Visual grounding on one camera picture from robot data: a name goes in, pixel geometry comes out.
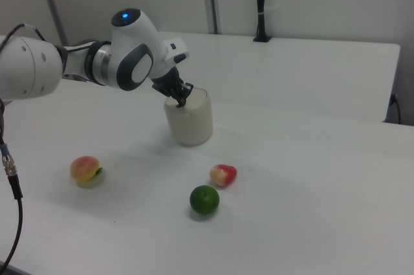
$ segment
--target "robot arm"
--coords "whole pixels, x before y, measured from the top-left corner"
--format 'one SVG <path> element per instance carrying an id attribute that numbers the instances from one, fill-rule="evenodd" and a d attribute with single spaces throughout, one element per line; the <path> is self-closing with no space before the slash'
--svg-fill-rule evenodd
<path id="1" fill-rule="evenodd" d="M 116 13 L 111 24 L 112 42 L 76 47 L 12 37 L 0 53 L 0 97 L 17 100 L 49 94 L 62 74 L 124 91 L 136 89 L 149 77 L 154 89 L 184 106 L 193 88 L 184 84 L 175 67 L 188 57 L 184 42 L 161 40 L 145 13 L 133 8 Z"/>

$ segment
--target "white table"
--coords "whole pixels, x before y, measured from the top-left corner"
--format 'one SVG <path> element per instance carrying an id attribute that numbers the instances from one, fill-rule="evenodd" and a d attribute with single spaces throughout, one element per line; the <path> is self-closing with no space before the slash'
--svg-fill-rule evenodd
<path id="1" fill-rule="evenodd" d="M 414 130 L 213 100 L 214 133 L 178 146 L 150 82 L 133 93 L 63 80 L 7 107 L 24 221 L 13 266 L 31 274 L 413 274 Z M 69 165 L 98 157 L 101 185 Z M 217 213 L 189 196 L 236 166 Z M 0 179 L 0 257 L 17 203 Z"/>
<path id="2" fill-rule="evenodd" d="M 190 57 L 186 82 L 212 99 L 266 108 L 385 120 L 400 47 L 383 43 L 271 39 L 163 32 L 180 36 Z"/>

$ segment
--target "red strawberry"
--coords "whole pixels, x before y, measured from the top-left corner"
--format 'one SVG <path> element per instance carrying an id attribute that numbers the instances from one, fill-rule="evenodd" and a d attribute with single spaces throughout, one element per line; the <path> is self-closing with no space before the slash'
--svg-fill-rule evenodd
<path id="1" fill-rule="evenodd" d="M 236 175 L 237 169 L 224 164 L 218 164 L 210 170 L 210 178 L 219 186 L 228 186 Z"/>

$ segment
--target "white paper cup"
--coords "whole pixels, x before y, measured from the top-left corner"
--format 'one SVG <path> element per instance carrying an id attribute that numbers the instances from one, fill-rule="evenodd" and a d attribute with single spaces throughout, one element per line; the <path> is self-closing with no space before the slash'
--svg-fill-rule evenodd
<path id="1" fill-rule="evenodd" d="M 204 89 L 193 88 L 184 107 L 171 97 L 164 102 L 169 129 L 184 146 L 202 144 L 213 133 L 212 101 Z"/>

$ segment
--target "black pole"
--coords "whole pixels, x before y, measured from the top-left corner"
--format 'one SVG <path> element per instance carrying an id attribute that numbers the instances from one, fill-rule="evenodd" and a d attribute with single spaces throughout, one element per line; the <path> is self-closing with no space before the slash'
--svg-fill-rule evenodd
<path id="1" fill-rule="evenodd" d="M 265 0 L 257 0 L 257 32 L 255 42 L 268 42 L 272 37 L 266 35 L 265 31 Z"/>

